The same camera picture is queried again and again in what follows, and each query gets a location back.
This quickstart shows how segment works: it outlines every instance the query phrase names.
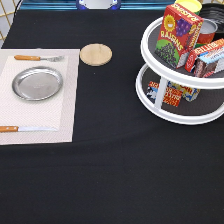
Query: silver plate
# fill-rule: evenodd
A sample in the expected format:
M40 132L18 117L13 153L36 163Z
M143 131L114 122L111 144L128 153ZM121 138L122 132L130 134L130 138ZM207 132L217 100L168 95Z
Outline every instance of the silver plate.
M24 100L43 100L57 93L62 84L59 71L38 66L19 73L12 82L12 89Z

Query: wooden coaster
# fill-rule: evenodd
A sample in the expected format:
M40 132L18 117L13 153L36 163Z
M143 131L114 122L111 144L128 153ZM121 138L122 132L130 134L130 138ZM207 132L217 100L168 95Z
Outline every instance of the wooden coaster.
M87 65L100 66L110 61L112 51L103 44L90 44L82 48L80 58Z

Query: cereal box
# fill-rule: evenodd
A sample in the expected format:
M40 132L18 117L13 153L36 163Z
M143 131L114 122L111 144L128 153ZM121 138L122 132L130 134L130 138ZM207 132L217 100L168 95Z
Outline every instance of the cereal box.
M174 68L185 65L203 19L179 4L165 9L155 53Z
M147 94L146 94L147 97L156 99L158 88L159 88L159 84L151 81L148 85ZM182 96L182 91L167 87L166 93L163 98L163 102L177 107L180 103L181 96Z
M182 86L182 85L170 82L170 81L168 81L167 86L180 90L182 92L182 97L185 100L187 100L188 102L195 100L200 92L200 89Z
M187 62L185 64L185 69L188 72L194 72L196 60L200 56L207 54L210 51L217 50L223 46L224 46L224 39L222 38L222 39L216 40L210 44L207 44L207 45L204 45L204 46L201 46L201 47L198 47L198 48L192 50L190 52Z

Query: cardboard box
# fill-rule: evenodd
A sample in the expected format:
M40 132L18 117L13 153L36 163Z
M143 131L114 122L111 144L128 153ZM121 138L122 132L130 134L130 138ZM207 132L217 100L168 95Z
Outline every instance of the cardboard box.
M168 86L180 90L182 92L182 97L188 102L195 100L200 92L200 89L182 86L170 81L168 81Z
M185 64L185 69L188 72L194 72L196 61L200 56L203 56L204 54L207 54L210 51L217 50L223 46L224 46L224 39L222 38L222 39L216 40L210 44L206 44L204 46L201 46L201 47L198 47L198 48L192 50L190 52L187 62Z
M156 82L150 82L147 89L147 97L156 99L156 94L158 92L159 84ZM177 107L180 103L182 96L182 91L173 88L166 88L166 93L163 98L163 102Z
M185 65L203 19L179 4L165 9L155 53L174 68Z
M199 57L195 66L195 76L206 78L224 70L224 47Z

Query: blue object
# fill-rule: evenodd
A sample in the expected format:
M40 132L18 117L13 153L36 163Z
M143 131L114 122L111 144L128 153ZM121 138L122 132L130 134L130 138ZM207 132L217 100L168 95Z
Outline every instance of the blue object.
M77 7L76 0L23 0L20 10L85 10L85 5ZM173 4L170 0L118 0L111 10L164 10L167 5Z

